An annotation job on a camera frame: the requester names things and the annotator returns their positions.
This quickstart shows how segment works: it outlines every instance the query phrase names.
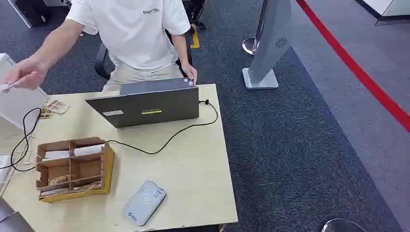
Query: gray carpet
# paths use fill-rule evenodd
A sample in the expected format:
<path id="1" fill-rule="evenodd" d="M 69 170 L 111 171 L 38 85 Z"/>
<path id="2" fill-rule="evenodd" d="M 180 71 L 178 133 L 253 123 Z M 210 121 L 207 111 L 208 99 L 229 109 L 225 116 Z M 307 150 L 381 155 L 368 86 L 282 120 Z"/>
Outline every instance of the gray carpet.
<path id="1" fill-rule="evenodd" d="M 410 23 L 374 26 L 376 19 L 354 0 L 307 3 L 371 78 L 410 112 Z M 397 221 L 410 232 L 410 133 L 359 82 L 295 1 L 292 9 L 294 50 Z"/>
<path id="2" fill-rule="evenodd" d="M 336 217 L 369 232 L 402 231 L 292 49 L 275 66 L 279 89 L 245 90 L 241 69 L 251 59 L 240 43 L 254 34 L 261 4 L 210 0 L 202 17 L 209 29 L 200 32 L 201 49 L 193 52 L 199 83 L 218 87 L 239 216 L 227 231 L 311 232 Z M 0 32 L 0 51 L 19 60 L 52 25 L 28 30 L 17 19 L 3 23 L 7 7 L 0 3 L 1 28 L 10 30 Z M 10 40 L 10 34 L 20 36 Z M 98 44 L 81 38 L 42 87 L 48 93 L 101 89 L 91 67 Z"/>

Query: metal base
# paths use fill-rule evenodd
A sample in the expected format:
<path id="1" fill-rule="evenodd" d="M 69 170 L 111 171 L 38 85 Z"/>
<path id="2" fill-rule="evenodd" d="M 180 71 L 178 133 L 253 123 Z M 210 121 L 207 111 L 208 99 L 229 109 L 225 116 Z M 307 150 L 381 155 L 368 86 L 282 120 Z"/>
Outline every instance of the metal base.
<path id="1" fill-rule="evenodd" d="M 253 52 L 254 43 L 255 43 L 255 37 L 247 38 L 242 42 L 243 52 L 250 57 L 255 56 L 255 53 Z"/>
<path id="2" fill-rule="evenodd" d="M 322 232 L 365 232 L 356 223 L 346 219 L 336 218 L 328 221 L 322 229 Z"/>
<path id="3" fill-rule="evenodd" d="M 250 77 L 249 77 L 249 68 L 245 68 L 242 70 L 242 73 L 244 75 L 244 80 L 245 80 L 245 88 L 246 89 L 267 89 L 267 88 L 278 88 L 279 84 L 278 81 L 276 80 L 275 73 L 273 72 L 273 69 L 271 69 L 268 74 L 265 76 L 265 78 L 257 84 L 253 84 L 250 82 Z"/>

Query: hand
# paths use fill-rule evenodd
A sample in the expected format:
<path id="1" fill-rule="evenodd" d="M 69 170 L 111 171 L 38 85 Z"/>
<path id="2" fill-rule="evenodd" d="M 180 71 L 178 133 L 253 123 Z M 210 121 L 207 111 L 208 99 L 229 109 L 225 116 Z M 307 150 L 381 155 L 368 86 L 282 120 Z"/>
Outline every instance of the hand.
<path id="1" fill-rule="evenodd" d="M 48 69 L 40 61 L 30 57 L 16 64 L 3 80 L 3 83 L 15 83 L 15 88 L 35 90 L 43 82 L 47 71 Z"/>
<path id="2" fill-rule="evenodd" d="M 188 62 L 182 63 L 182 70 L 188 76 L 189 79 L 193 80 L 193 84 L 196 85 L 198 79 L 198 72 L 194 67 L 192 67 Z"/>

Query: black cable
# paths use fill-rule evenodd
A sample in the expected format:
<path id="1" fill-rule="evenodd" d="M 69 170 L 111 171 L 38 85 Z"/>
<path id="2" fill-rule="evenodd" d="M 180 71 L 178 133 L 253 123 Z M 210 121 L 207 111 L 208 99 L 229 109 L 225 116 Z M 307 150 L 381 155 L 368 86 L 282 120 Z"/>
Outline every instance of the black cable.
<path id="1" fill-rule="evenodd" d="M 38 114 L 38 116 L 37 116 L 37 119 L 36 119 L 36 122 L 34 123 L 33 128 L 31 129 L 30 133 L 27 134 L 27 131 L 26 131 L 26 117 L 27 117 L 27 115 L 29 115 L 31 112 L 33 112 L 33 111 L 35 111 L 35 110 L 39 110 L 39 114 Z M 32 167 L 32 168 L 29 168 L 29 169 L 27 169 L 27 170 L 20 170 L 20 169 L 16 168 L 15 165 L 17 165 L 21 160 L 24 159 L 24 157 L 27 155 L 27 153 L 28 153 L 28 151 L 29 151 L 29 149 L 30 149 L 29 140 L 28 140 L 27 138 L 34 132 L 34 129 L 36 129 L 37 123 L 38 123 L 39 118 L 40 118 L 40 114 L 41 114 L 41 109 L 37 107 L 37 108 L 34 108 L 34 109 L 28 111 L 28 112 L 26 113 L 26 115 L 24 115 L 24 117 L 23 117 L 24 137 L 20 140 L 20 142 L 17 143 L 17 145 L 16 145 L 16 146 L 14 147 L 14 149 L 12 150 L 12 153 L 11 153 L 11 155 L 10 155 L 10 165 L 8 165 L 8 166 L 6 166 L 6 167 L 2 167 L 2 168 L 0 168 L 0 169 L 13 167 L 16 171 L 19 171 L 19 172 L 28 172 L 28 171 L 33 170 L 34 168 L 36 168 L 36 167 Z M 22 155 L 19 160 L 17 160 L 16 162 L 13 163 L 13 155 L 14 155 L 14 152 L 15 152 L 15 150 L 18 148 L 18 146 L 19 146 L 24 140 L 26 140 L 26 147 L 25 147 L 25 148 L 27 148 L 27 149 L 25 150 L 24 155 Z"/>
<path id="2" fill-rule="evenodd" d="M 137 147 L 134 147 L 134 146 L 131 146 L 131 145 L 128 145 L 128 144 L 125 144 L 125 143 L 121 143 L 121 142 L 118 142 L 118 141 L 115 141 L 115 140 L 108 140 L 108 141 L 106 141 L 106 143 L 115 142 L 115 143 L 117 143 L 117 144 L 121 144 L 121 145 L 130 147 L 130 148 L 133 148 L 133 149 L 135 149 L 135 150 L 144 152 L 144 153 L 149 154 L 149 155 L 155 155 L 155 154 L 157 154 L 157 153 L 160 153 L 160 152 L 168 145 L 168 143 L 169 143 L 173 138 L 175 138 L 175 136 L 177 136 L 179 133 L 181 133 L 181 132 L 183 132 L 183 131 L 185 131 L 185 130 L 188 130 L 189 128 L 192 128 L 192 127 L 211 125 L 211 124 L 215 123 L 215 122 L 218 120 L 218 118 L 219 118 L 218 111 L 216 110 L 216 108 L 215 108 L 211 103 L 209 103 L 209 100 L 199 101 L 199 103 L 205 103 L 206 105 L 209 104 L 210 106 L 212 106 L 212 108 L 214 108 L 215 113 L 217 114 L 217 117 L 215 118 L 215 120 L 213 120 L 212 122 L 208 122 L 208 123 L 194 124 L 194 125 L 190 125 L 190 126 L 188 126 L 188 127 L 185 127 L 184 129 L 182 129 L 182 130 L 178 131 L 177 133 L 175 133 L 175 134 L 161 147 L 161 149 L 159 149 L 159 150 L 156 151 L 156 152 L 147 152 L 147 151 L 144 151 L 144 150 L 139 149 L 139 148 L 137 148 Z"/>
<path id="3" fill-rule="evenodd" d="M 144 150 L 139 149 L 139 148 L 137 148 L 137 147 L 134 147 L 134 146 L 131 146 L 131 145 L 128 145 L 128 144 L 125 144 L 125 143 L 118 142 L 118 141 L 116 141 L 116 140 L 108 140 L 108 141 L 106 141 L 105 143 L 115 142 L 115 143 L 118 143 L 118 144 L 121 144 L 121 145 L 130 147 L 130 148 L 133 148 L 133 149 L 135 149 L 135 150 L 144 152 L 144 153 L 149 154 L 149 155 L 155 155 L 155 154 L 157 154 L 157 153 L 160 153 L 160 152 L 169 144 L 169 142 L 170 142 L 173 138 L 175 138 L 175 136 L 177 136 L 178 134 L 180 134 L 181 132 L 183 132 L 183 131 L 185 131 L 185 130 L 188 130 L 189 128 L 192 128 L 192 127 L 211 125 L 211 124 L 215 123 L 215 122 L 218 120 L 218 118 L 219 118 L 218 111 L 216 110 L 216 108 L 215 108 L 211 103 L 209 103 L 209 100 L 199 101 L 199 103 L 205 103 L 206 105 L 212 106 L 212 108 L 214 109 L 214 111 L 215 111 L 215 113 L 216 113 L 216 115 L 217 115 L 216 118 L 215 118 L 215 120 L 213 120 L 212 122 L 208 122 L 208 123 L 194 124 L 194 125 L 190 125 L 190 126 L 188 126 L 188 127 L 185 127 L 184 129 L 182 129 L 182 130 L 178 131 L 177 133 L 175 133 L 175 134 L 161 147 L 161 149 L 159 149 L 159 150 L 156 151 L 156 152 L 147 152 L 147 151 L 144 151 Z M 29 114 L 30 114 L 31 112 L 33 112 L 34 110 L 39 110 L 39 114 L 38 114 L 38 116 L 37 116 L 37 119 L 36 119 L 36 122 L 34 123 L 33 128 L 31 129 L 30 133 L 27 134 L 27 131 L 26 131 L 26 117 L 27 117 L 27 115 L 29 115 Z M 39 119 L 40 119 L 40 115 L 41 115 L 41 109 L 38 108 L 38 107 L 37 107 L 37 108 L 34 108 L 34 109 L 30 110 L 30 111 L 28 111 L 28 112 L 24 115 L 24 117 L 23 117 L 24 137 L 20 140 L 20 142 L 17 143 L 17 145 L 16 145 L 16 146 L 14 147 L 14 149 L 12 150 L 12 153 L 11 153 L 11 155 L 10 155 L 10 163 L 11 163 L 11 164 L 8 165 L 8 166 L 6 166 L 6 167 L 2 167 L 2 168 L 0 168 L 0 169 L 5 169 L 5 168 L 13 167 L 16 171 L 19 171 L 19 172 L 28 172 L 28 171 L 31 171 L 31 170 L 33 170 L 33 169 L 36 168 L 36 167 L 34 166 L 34 167 L 29 168 L 29 169 L 26 169 L 26 170 L 20 170 L 20 169 L 18 169 L 17 167 L 15 167 L 15 165 L 17 165 L 17 164 L 18 164 L 21 160 L 23 160 L 24 157 L 27 155 L 27 153 L 28 153 L 28 151 L 29 151 L 29 148 L 30 148 L 28 137 L 29 137 L 29 136 L 34 132 L 34 130 L 36 129 L 37 123 L 38 123 L 38 121 L 39 121 Z M 25 150 L 24 155 L 22 155 L 19 160 L 17 160 L 16 162 L 13 163 L 13 155 L 14 155 L 14 152 L 15 152 L 15 150 L 18 148 L 18 146 L 19 146 L 24 140 L 26 140 L 26 148 L 27 148 L 27 149 Z"/>

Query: cardboard organizer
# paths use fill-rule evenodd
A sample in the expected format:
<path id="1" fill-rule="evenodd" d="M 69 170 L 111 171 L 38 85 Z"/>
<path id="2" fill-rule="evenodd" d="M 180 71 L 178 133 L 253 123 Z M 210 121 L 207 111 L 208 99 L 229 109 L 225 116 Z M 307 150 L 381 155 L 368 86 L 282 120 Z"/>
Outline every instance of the cardboard organizer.
<path id="1" fill-rule="evenodd" d="M 40 144 L 37 150 L 37 171 L 40 180 L 36 188 L 40 191 L 39 200 L 47 203 L 71 198 L 109 193 L 114 164 L 114 151 L 105 144 L 101 152 L 75 156 L 74 149 L 105 144 L 98 138 L 59 141 Z M 46 151 L 69 150 L 68 158 L 43 161 Z M 42 196 L 42 193 L 64 189 L 59 193 Z"/>

